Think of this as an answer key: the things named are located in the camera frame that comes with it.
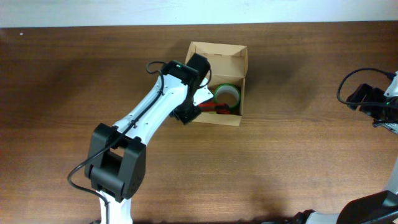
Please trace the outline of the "orange utility knife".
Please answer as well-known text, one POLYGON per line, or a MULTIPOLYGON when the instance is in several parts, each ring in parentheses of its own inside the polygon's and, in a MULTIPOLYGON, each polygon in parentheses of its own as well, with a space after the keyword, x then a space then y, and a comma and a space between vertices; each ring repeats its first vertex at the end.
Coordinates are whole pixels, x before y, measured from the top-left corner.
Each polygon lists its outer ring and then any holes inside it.
POLYGON ((212 112, 216 114, 230 114, 231 109, 226 103, 202 103, 198 105, 203 112, 212 112))

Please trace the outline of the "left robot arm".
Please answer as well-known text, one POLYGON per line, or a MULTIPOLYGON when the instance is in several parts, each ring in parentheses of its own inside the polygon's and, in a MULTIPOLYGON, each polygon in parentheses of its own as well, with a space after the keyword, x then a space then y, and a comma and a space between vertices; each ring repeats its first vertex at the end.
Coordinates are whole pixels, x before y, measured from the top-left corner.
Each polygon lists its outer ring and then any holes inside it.
POLYGON ((145 98, 112 126, 93 132, 85 177, 101 203, 99 223, 132 223, 131 199, 144 180, 146 147, 164 120, 171 116, 188 124, 197 118, 200 103, 210 100, 208 59, 199 54, 187 63, 163 63, 145 98))

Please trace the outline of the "cardboard box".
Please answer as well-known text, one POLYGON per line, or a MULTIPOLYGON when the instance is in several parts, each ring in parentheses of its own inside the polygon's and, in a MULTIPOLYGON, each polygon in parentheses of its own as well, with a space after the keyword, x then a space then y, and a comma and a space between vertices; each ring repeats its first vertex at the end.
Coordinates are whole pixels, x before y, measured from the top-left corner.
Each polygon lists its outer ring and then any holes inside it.
POLYGON ((244 45, 191 42, 185 62, 188 62, 194 54, 204 56, 210 63, 211 72, 206 77, 211 79, 208 84, 208 89, 213 94, 211 102, 215 103, 214 91, 221 84, 228 83, 235 85, 241 92, 240 104, 237 108, 230 108, 230 114, 202 112, 195 119, 195 122, 239 126, 244 109, 246 74, 248 71, 248 48, 244 45))

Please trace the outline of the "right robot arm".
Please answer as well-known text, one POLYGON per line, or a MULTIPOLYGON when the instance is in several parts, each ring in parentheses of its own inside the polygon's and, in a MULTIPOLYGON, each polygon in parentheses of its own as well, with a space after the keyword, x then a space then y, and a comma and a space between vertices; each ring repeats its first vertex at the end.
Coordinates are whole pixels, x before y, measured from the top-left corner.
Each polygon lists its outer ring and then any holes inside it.
MULTIPOLYGON (((359 109, 373 119, 374 127, 397 134, 397 82, 387 90, 361 84, 345 100, 352 110, 359 109)), ((291 223, 394 223, 397 220, 397 164, 381 192, 350 201, 340 213, 326 214, 314 210, 297 213, 291 223)))

